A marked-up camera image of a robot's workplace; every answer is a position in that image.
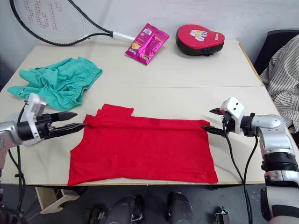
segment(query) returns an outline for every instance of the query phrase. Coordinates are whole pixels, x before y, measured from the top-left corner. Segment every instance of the wall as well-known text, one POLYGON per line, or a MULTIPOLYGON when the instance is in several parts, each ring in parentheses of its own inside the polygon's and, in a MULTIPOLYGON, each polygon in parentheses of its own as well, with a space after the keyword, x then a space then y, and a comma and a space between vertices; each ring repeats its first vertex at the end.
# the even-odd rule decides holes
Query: wall
MULTIPOLYGON (((179 26, 195 23, 236 38, 254 62, 270 30, 299 28, 298 0, 75 0, 107 29, 136 36, 150 23, 175 37, 179 26)), ((0 58, 18 68, 37 40, 14 18, 8 0, 0 1, 0 58)))

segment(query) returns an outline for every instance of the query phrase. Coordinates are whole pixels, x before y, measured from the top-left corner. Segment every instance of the fabric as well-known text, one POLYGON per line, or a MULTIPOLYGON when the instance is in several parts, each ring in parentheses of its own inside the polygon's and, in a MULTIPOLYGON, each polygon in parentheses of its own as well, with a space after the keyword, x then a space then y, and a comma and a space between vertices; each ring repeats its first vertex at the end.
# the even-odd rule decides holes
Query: fabric
POLYGON ((290 132, 299 131, 299 35, 272 57, 260 78, 290 132))
POLYGON ((103 105, 86 115, 82 141, 71 150, 68 185, 133 178, 217 183, 205 120, 131 116, 133 108, 103 105))
POLYGON ((78 57, 42 68, 21 70, 20 77, 27 86, 13 86, 7 91, 16 97, 28 99, 30 93, 43 97, 56 110, 68 111, 82 104, 82 94, 102 74, 93 62, 78 57))

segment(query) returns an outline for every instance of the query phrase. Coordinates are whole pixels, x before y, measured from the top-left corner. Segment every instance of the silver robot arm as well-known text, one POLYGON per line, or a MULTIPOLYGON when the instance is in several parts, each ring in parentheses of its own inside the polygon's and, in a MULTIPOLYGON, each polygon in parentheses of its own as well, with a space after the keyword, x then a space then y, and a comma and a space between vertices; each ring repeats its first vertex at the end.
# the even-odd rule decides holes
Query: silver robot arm
MULTIPOLYGON (((63 127, 54 127, 52 122, 69 120, 77 114, 73 112, 43 114, 45 106, 44 99, 31 93, 24 106, 24 115, 27 121, 20 123, 14 121, 0 122, 0 178, 10 148, 19 146, 26 140, 36 140, 38 142, 40 139, 50 139, 78 132, 86 125, 72 123, 63 127)), ((0 202, 2 198, 3 189, 0 187, 0 202)))
MULTIPOLYGON (((277 115, 245 115, 244 106, 234 97, 210 112, 223 115, 226 132, 260 138, 266 187, 261 190, 261 212, 270 224, 299 223, 299 170, 285 122, 277 115)), ((203 127, 223 135, 223 130, 203 127)))

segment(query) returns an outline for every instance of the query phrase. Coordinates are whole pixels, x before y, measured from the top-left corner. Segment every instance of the pink snack bag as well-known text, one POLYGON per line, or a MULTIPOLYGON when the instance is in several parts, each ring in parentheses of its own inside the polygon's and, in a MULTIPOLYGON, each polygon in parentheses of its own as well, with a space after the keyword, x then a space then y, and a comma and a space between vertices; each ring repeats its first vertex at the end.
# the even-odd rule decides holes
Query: pink snack bag
POLYGON ((168 38, 167 33, 147 23, 126 54, 147 65, 168 38))

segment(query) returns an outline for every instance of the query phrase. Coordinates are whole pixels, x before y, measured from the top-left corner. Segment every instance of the table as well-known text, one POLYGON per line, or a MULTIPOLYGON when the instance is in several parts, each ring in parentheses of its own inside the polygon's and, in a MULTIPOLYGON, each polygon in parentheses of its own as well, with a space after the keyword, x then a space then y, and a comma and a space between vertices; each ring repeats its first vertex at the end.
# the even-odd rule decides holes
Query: table
MULTIPOLYGON (((221 116, 211 114, 209 110, 220 107, 230 96, 235 96, 241 101, 248 114, 278 114, 267 90, 252 70, 236 40, 227 40, 223 50, 210 57, 184 56, 176 50, 174 44, 173 40, 168 41, 153 61, 144 66, 124 56, 123 52, 128 48, 128 44, 116 40, 88 40, 67 48, 40 43, 28 55, 20 69, 45 66, 70 56, 86 57, 103 69, 102 76, 84 93, 83 104, 71 110, 78 113, 78 116, 60 122, 58 126, 82 122, 86 114, 95 115, 97 109, 108 103, 133 107, 134 116, 205 119, 210 121, 211 125, 220 127, 221 116)), ((18 112, 23 104, 21 99, 13 97, 6 89, 25 84, 26 81, 22 80, 16 71, 0 93, 0 102, 5 105, 5 110, 1 111, 1 121, 6 120, 12 112, 18 112)), ((45 112, 57 111, 46 107, 45 112)), ((26 183, 66 185, 70 150, 80 142, 82 136, 83 131, 80 131, 44 140, 34 146, 21 146, 22 170, 26 183)), ((231 133, 230 139, 236 163, 243 173, 254 145, 254 138, 231 133)), ((219 184, 240 183, 225 139, 209 134, 209 142, 219 184)), ((16 156, 15 148, 12 149, 12 153, 16 156)), ((248 183, 264 182, 261 163, 262 157, 258 147, 249 166, 248 183)), ((2 182, 16 184, 15 173, 13 163, 7 158, 2 182)), ((84 185, 185 183, 187 182, 117 178, 84 185)))

